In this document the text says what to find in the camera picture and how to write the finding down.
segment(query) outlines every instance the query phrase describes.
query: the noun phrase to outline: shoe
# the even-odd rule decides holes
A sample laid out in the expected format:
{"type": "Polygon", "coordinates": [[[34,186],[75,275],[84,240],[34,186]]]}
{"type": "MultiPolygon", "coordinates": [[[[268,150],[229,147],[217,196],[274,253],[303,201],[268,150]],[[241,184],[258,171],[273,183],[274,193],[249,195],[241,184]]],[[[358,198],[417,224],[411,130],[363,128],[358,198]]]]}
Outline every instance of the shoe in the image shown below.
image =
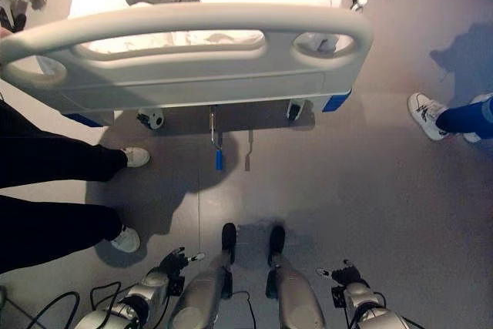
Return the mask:
{"type": "Polygon", "coordinates": [[[281,225],[276,225],[270,232],[269,241],[269,266],[272,265],[272,256],[274,254],[283,253],[284,238],[286,237],[286,231],[281,225]]]}
{"type": "Polygon", "coordinates": [[[429,99],[420,92],[416,92],[407,100],[407,107],[411,117],[421,126],[428,138],[442,140],[448,135],[436,125],[437,118],[447,110],[446,106],[436,100],[429,99]]]}
{"type": "Polygon", "coordinates": [[[151,155],[145,149],[129,147],[122,149],[126,155],[127,167],[141,167],[149,162],[151,155]]]}
{"type": "MultiPolygon", "coordinates": [[[[479,96],[474,97],[473,100],[471,100],[471,102],[469,104],[486,102],[492,96],[493,96],[493,93],[481,94],[479,96]]],[[[477,143],[478,141],[481,140],[481,137],[477,133],[465,133],[465,134],[462,134],[462,136],[464,137],[464,139],[466,139],[470,143],[477,143]]]]}
{"type": "Polygon", "coordinates": [[[231,253],[231,264],[234,263],[236,247],[236,227],[234,223],[225,223],[222,234],[222,249],[231,253]]]}
{"type": "Polygon", "coordinates": [[[133,253],[140,247],[139,234],[131,227],[123,226],[120,234],[111,241],[111,244],[122,252],[133,253]]]}

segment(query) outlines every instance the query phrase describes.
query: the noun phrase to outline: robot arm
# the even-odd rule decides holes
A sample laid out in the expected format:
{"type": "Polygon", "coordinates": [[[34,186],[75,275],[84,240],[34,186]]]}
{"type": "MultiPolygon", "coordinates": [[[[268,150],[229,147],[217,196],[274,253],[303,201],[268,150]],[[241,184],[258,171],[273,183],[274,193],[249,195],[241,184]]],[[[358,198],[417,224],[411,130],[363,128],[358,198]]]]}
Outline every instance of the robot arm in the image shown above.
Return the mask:
{"type": "Polygon", "coordinates": [[[361,278],[360,272],[348,260],[341,270],[318,269],[322,277],[332,278],[340,284],[332,288],[336,308],[346,308],[350,318],[349,329],[410,329],[405,320],[382,306],[378,296],[361,278]]]}
{"type": "Polygon", "coordinates": [[[141,329],[159,312],[168,296],[179,296],[185,278],[179,274],[191,261],[202,260],[203,253],[185,257],[180,247],[168,254],[129,293],[112,307],[93,311],[75,329],[141,329]]]}

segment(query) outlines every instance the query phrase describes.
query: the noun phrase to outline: bed caster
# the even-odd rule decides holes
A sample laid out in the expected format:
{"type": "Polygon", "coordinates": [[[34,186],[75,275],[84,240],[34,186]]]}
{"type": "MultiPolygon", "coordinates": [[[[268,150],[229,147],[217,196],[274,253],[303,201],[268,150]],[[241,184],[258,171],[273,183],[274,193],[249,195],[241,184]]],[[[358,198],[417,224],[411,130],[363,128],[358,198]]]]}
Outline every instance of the bed caster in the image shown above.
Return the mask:
{"type": "Polygon", "coordinates": [[[286,117],[289,121],[296,121],[300,118],[301,111],[305,105],[304,99],[292,99],[287,106],[286,117]]]}
{"type": "Polygon", "coordinates": [[[363,6],[358,4],[358,3],[354,3],[352,6],[351,6],[351,11],[353,12],[360,12],[363,10],[363,6]]]}
{"type": "Polygon", "coordinates": [[[148,129],[157,130],[164,123],[164,114],[161,108],[141,108],[137,119],[148,129]]]}

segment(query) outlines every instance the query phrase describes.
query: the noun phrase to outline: metal lever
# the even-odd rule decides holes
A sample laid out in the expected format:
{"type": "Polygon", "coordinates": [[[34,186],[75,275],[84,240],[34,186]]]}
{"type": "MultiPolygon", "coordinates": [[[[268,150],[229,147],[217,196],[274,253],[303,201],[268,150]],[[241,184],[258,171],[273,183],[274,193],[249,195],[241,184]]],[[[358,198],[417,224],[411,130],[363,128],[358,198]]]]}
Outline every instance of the metal lever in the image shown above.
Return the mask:
{"type": "Polygon", "coordinates": [[[216,148],[216,170],[223,169],[223,147],[219,144],[219,134],[218,140],[216,141],[216,136],[214,132],[216,131],[216,106],[210,107],[210,142],[216,148]]]}

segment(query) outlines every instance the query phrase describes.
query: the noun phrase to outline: blue pants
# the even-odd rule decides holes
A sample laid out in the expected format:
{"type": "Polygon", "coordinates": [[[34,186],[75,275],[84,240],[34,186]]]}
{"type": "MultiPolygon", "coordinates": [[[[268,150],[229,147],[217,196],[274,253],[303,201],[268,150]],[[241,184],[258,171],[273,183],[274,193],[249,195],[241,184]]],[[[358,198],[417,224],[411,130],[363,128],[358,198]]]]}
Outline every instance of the blue pants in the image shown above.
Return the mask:
{"type": "Polygon", "coordinates": [[[493,97],[485,102],[447,109],[436,124],[447,133],[476,133],[482,139],[493,138],[493,97]]]}

